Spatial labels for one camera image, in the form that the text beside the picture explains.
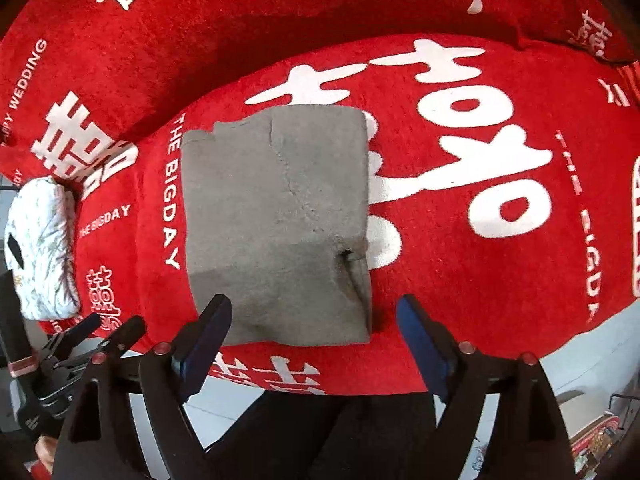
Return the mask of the person's left hand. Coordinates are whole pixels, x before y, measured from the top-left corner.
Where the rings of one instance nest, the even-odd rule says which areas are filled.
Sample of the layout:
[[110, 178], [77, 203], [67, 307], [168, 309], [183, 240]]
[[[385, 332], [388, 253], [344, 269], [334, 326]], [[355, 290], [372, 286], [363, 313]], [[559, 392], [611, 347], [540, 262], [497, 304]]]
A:
[[58, 447], [58, 440], [54, 437], [40, 436], [36, 445], [35, 452], [38, 457], [39, 463], [43, 466], [50, 476], [53, 472], [55, 452]]

